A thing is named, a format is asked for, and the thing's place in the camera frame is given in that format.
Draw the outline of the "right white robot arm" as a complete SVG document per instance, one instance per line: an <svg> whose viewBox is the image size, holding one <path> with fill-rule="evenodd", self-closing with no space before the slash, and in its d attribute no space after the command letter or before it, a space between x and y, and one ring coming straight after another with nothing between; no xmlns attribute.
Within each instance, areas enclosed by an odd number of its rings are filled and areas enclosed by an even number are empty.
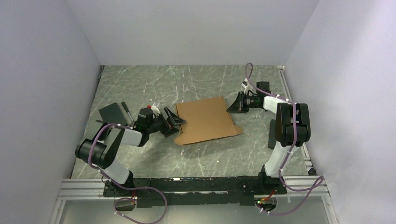
<svg viewBox="0 0 396 224"><path fill-rule="evenodd" d="M267 176L257 181L257 187L264 194L276 186L273 178L280 177L294 152L311 137L308 105L272 96L269 82L257 82L256 93L249 90L250 84L242 82L243 91L238 92L236 100L227 108L229 113L247 113L251 108L261 108L276 115L273 121L272 136L275 142L270 159L264 165Z"/></svg>

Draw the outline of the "brown cardboard box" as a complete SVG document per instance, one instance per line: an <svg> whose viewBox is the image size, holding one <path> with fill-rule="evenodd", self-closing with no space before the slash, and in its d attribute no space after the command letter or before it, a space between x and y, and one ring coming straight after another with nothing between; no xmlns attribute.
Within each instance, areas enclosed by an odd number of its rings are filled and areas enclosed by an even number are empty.
<svg viewBox="0 0 396 224"><path fill-rule="evenodd" d="M223 97L206 98L176 104L176 112L186 121L180 126L177 145L188 145L208 140L236 136L242 128L235 125L226 111Z"/></svg>

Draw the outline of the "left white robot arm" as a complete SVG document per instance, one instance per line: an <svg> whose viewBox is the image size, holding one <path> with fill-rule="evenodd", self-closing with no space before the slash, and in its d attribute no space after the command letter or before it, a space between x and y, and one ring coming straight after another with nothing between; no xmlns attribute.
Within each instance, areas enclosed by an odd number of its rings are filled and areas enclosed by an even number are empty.
<svg viewBox="0 0 396 224"><path fill-rule="evenodd" d="M120 145L144 146L152 133L160 132L165 138L179 132L178 126L186 120L168 107L161 113L156 106L141 108L132 126L97 120L95 131L86 134L75 149L75 156L116 184L122 196L134 190L134 175L116 158Z"/></svg>

